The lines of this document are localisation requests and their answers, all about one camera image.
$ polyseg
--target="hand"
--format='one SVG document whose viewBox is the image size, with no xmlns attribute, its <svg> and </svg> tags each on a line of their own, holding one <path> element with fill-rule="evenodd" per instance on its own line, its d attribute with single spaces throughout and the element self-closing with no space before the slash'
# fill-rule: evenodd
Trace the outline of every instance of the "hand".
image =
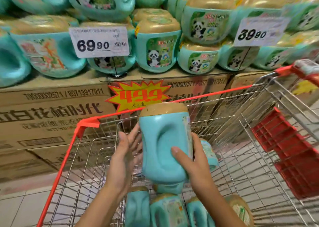
<svg viewBox="0 0 319 227">
<path fill-rule="evenodd" d="M 194 146 L 194 161 L 190 159 L 180 148 L 172 147 L 174 158 L 186 170 L 189 176 L 190 184 L 197 195 L 203 196 L 205 191 L 216 188 L 209 169 L 209 164 L 203 146 L 197 134 L 192 132 Z"/>
<path fill-rule="evenodd" d="M 126 135 L 119 132 L 120 142 L 112 156 L 109 169 L 107 170 L 105 185 L 110 187 L 118 195 L 119 201 L 127 194 L 130 185 L 132 171 L 135 165 L 142 159 L 142 136 L 138 133 L 139 124 Z"/>
</svg>

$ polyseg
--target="39.90 price tag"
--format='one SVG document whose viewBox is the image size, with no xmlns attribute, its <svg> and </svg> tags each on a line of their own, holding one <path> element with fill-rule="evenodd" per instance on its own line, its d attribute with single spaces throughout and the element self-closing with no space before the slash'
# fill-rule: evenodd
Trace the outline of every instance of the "39.90 price tag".
<svg viewBox="0 0 319 227">
<path fill-rule="evenodd" d="M 281 39 L 290 19 L 250 17 L 241 20 L 234 46 L 274 46 Z"/>
<path fill-rule="evenodd" d="M 128 56 L 127 29 L 118 27 L 72 27 L 69 29 L 79 58 Z"/>
</svg>

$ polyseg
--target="69.90 price tag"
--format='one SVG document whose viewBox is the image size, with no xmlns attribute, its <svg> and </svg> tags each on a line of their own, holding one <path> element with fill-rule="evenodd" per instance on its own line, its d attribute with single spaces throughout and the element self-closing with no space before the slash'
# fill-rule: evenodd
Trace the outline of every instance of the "69.90 price tag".
<svg viewBox="0 0 319 227">
<path fill-rule="evenodd" d="M 119 27 L 72 27 L 69 29 L 79 58 L 128 56 L 127 29 Z"/>
<path fill-rule="evenodd" d="M 281 39 L 290 19 L 250 17 L 241 20 L 234 46 L 273 46 Z"/>
</svg>

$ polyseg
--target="shopping cart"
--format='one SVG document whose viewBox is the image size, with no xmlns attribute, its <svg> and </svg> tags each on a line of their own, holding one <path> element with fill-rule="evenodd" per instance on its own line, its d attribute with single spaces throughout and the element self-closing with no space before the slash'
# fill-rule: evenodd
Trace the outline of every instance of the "shopping cart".
<svg viewBox="0 0 319 227">
<path fill-rule="evenodd" d="M 241 196 L 255 226 L 319 225 L 319 116 L 291 93 L 299 80 L 291 71 L 285 67 L 250 86 L 177 100 L 189 108 L 192 131 L 220 155 L 212 172 L 220 193 Z M 77 223 L 105 183 L 117 133 L 129 133 L 141 109 L 79 122 L 37 227 Z M 86 130 L 93 140 L 83 139 Z M 132 186 L 147 186 L 153 198 L 141 165 L 133 170 Z M 185 184 L 184 202 L 194 195 Z M 123 226 L 124 213 L 125 198 L 111 226 Z"/>
</svg>

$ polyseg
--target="metal wire basket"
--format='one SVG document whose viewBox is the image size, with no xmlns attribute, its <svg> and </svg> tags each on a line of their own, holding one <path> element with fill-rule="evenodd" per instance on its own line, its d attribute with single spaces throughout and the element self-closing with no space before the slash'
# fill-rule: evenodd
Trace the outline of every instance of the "metal wire basket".
<svg viewBox="0 0 319 227">
<path fill-rule="evenodd" d="M 298 80 L 287 67 L 285 73 L 278 70 L 254 85 L 177 100 L 189 108 L 192 131 L 221 156 L 212 172 L 220 193 L 241 196 L 253 213 L 255 226 L 319 224 L 315 149 L 319 116 L 291 93 Z M 37 227 L 77 223 L 105 183 L 117 133 L 129 133 L 141 109 L 79 122 Z M 85 130 L 94 132 L 95 139 L 81 140 Z M 152 199 L 156 194 L 141 168 L 141 162 L 135 166 L 132 186 L 147 186 Z M 182 200 L 194 195 L 185 184 Z M 123 226 L 124 213 L 125 198 L 111 225 Z"/>
</svg>

